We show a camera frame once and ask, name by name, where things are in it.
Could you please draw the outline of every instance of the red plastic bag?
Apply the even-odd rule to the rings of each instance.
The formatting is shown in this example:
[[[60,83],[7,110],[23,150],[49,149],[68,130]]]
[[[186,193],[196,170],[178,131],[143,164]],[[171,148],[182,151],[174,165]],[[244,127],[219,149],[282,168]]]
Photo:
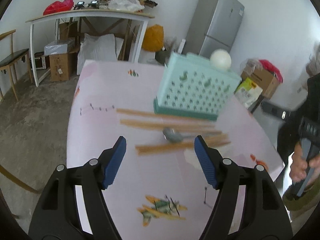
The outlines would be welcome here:
[[[266,59],[260,59],[259,61],[262,64],[264,69],[268,70],[269,72],[273,72],[276,75],[277,80],[280,83],[283,83],[283,78],[280,73],[280,70],[276,66],[274,66],[270,61]]]
[[[55,12],[70,11],[74,5],[73,0],[64,0],[63,2],[56,1],[50,4],[43,12],[43,15],[52,14]]]

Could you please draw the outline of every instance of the table surface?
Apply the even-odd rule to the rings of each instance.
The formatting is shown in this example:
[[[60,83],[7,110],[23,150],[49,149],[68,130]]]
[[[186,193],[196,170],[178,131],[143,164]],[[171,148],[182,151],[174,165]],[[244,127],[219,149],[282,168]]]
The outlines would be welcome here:
[[[137,75],[130,75],[130,70]],[[120,119],[143,118],[117,114],[116,108],[153,111],[153,99],[163,71],[164,67],[155,65],[86,61],[71,109],[68,168],[98,158],[103,150],[113,147],[120,135],[127,140],[127,151],[115,181],[103,191],[123,240],[199,239],[218,195],[206,182],[194,150],[138,156],[134,148],[137,144],[166,143],[162,132],[138,130],[119,123]],[[161,118],[144,120],[162,121]],[[232,142],[218,149],[223,157],[231,158],[240,166],[254,167],[256,163],[250,155],[255,155],[267,164],[273,180],[279,175],[283,169],[280,156],[260,125],[234,97],[219,116],[216,127],[228,133]],[[205,187],[207,204],[204,204]],[[239,227],[244,190],[244,186],[239,188],[230,232]],[[76,187],[76,196],[83,230],[90,233],[80,186]],[[151,202],[157,198],[179,202],[180,218],[153,217],[148,221],[145,207],[153,207]]]
[[[26,23],[28,22],[32,22],[35,20],[39,20],[39,19],[43,19],[49,16],[53,16],[56,15],[57,17],[61,14],[65,14],[65,13],[74,13],[74,14],[78,14],[79,12],[92,12],[92,11],[99,11],[99,12],[111,12],[111,13],[125,13],[125,14],[131,14],[131,15],[136,15],[136,16],[142,16],[142,17],[146,17],[146,18],[150,18],[153,19],[154,16],[148,13],[140,13],[140,12],[129,12],[129,11],[119,11],[119,10],[109,10],[109,9],[80,9],[80,10],[70,10],[70,11],[63,11],[63,12],[57,12],[57,13],[52,13],[52,14],[47,14],[47,15],[43,15],[43,16],[39,16],[37,18],[31,19],[26,21]]]

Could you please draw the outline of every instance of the plastic basket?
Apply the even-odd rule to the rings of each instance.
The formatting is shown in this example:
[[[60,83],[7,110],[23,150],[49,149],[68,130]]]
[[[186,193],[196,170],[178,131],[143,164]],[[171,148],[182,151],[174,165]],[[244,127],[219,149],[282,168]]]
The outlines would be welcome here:
[[[154,101],[154,111],[216,120],[240,82],[239,75],[213,68],[204,57],[172,53]]]

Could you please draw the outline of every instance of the refrigerator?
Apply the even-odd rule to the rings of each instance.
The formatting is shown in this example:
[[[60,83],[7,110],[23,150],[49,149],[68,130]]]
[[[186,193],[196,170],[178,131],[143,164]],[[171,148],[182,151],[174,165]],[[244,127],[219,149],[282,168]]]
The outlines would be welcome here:
[[[230,52],[243,16],[238,0],[199,0],[182,53],[210,58],[216,49]]]

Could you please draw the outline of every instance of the white ball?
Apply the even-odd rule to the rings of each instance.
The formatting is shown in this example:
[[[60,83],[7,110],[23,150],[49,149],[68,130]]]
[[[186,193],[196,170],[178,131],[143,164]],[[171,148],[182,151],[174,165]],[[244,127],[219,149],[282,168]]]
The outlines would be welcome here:
[[[226,50],[217,49],[211,54],[210,63],[215,68],[228,70],[231,68],[231,57]]]

